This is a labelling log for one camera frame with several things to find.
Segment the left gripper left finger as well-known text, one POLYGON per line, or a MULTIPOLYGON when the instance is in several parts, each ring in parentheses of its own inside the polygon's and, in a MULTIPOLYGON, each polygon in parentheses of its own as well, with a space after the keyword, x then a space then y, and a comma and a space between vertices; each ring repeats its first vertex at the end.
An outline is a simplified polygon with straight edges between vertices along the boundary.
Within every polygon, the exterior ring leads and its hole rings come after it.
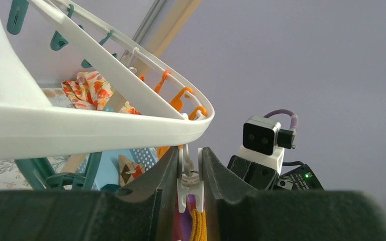
POLYGON ((0 240, 171 240, 178 147, 115 193, 0 191, 0 240))

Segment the white clothespin clip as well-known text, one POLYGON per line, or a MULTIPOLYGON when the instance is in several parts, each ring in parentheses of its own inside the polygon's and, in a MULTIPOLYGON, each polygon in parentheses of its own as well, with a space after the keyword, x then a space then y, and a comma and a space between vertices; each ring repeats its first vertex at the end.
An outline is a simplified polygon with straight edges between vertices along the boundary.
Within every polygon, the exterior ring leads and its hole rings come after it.
POLYGON ((199 170, 189 156, 188 144, 178 146, 177 154, 177 200, 178 211, 183 213, 187 207, 187 196, 192 194, 196 199, 196 210, 204 211, 203 149, 198 148, 199 170))

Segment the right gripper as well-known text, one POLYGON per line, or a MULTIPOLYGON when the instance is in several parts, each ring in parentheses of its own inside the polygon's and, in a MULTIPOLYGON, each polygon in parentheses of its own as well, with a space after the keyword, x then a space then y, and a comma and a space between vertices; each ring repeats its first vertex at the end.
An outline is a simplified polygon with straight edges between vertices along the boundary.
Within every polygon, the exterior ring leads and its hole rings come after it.
POLYGON ((271 190, 279 177, 275 169, 236 155, 231 157, 227 168, 258 190, 271 190))

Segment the wooden drying rack frame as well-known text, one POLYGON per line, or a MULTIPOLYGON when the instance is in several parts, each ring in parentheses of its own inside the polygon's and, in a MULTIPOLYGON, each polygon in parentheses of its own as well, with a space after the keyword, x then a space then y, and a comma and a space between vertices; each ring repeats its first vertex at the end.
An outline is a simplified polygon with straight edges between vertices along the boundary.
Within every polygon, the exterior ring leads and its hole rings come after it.
MULTIPOLYGON (((133 45, 139 48, 137 53, 148 56, 151 65, 159 64, 157 58, 163 54, 200 3, 201 1, 154 1, 133 39, 135 41, 133 45)), ((125 83, 112 83, 116 90, 106 103, 104 111, 118 113, 127 98, 135 101, 152 94, 153 90, 150 90, 137 74, 126 72, 123 77, 125 83), (140 91, 140 97, 129 93, 135 90, 140 91)))

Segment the light blue plastic basket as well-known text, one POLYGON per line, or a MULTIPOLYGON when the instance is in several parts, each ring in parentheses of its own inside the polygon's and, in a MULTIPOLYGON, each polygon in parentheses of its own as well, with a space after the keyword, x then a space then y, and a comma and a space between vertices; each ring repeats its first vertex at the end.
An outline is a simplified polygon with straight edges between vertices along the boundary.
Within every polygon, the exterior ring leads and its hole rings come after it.
POLYGON ((102 152, 92 190, 105 186, 125 186, 158 162, 155 148, 137 148, 102 152))

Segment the white round clip hanger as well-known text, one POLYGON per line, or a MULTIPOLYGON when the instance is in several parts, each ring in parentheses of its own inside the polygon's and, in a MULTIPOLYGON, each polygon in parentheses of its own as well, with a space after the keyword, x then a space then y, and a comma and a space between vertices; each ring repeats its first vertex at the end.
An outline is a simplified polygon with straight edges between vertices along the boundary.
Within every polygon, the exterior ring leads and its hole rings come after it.
MULTIPOLYGON (((30 1, 68 42, 79 51, 111 85, 125 83, 128 67, 112 56, 64 11, 72 1, 30 1)), ((186 78, 159 58, 137 53, 139 48, 128 36, 91 14, 74 6, 76 17, 91 24, 155 71, 167 72, 176 87, 190 87, 195 105, 193 119, 175 110, 153 90, 140 100, 123 95, 139 114, 93 111, 53 106, 11 47, 0 20, 0 160, 84 154, 131 148, 179 146, 203 135, 215 116, 210 101, 186 78)))

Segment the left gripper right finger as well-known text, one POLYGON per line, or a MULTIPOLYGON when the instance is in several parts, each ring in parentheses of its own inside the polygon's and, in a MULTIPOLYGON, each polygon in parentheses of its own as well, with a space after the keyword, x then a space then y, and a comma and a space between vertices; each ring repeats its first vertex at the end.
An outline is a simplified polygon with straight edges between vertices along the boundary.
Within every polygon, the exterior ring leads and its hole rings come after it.
POLYGON ((208 240, 386 240, 386 214, 356 191, 261 191, 203 148, 208 240))

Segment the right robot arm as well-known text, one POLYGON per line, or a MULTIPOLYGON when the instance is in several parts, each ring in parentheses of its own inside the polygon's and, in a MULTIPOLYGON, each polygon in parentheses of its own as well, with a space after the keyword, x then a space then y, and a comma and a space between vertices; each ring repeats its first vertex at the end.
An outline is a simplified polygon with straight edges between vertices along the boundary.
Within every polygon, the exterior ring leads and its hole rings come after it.
POLYGON ((258 190, 323 190, 323 186, 312 169, 301 161, 283 163, 296 166, 284 174, 278 174, 271 167, 232 156, 228 169, 243 181, 258 190))

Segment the magenta purple striped sock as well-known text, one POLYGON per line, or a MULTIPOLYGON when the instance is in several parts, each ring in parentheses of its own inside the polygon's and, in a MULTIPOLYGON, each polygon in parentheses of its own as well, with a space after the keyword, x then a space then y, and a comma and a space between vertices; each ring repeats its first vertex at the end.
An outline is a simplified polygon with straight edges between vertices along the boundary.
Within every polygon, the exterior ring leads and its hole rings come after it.
POLYGON ((186 197, 186 209, 178 211, 178 201, 175 204, 172 240, 207 241, 206 212, 196 209, 196 197, 189 194, 186 197))

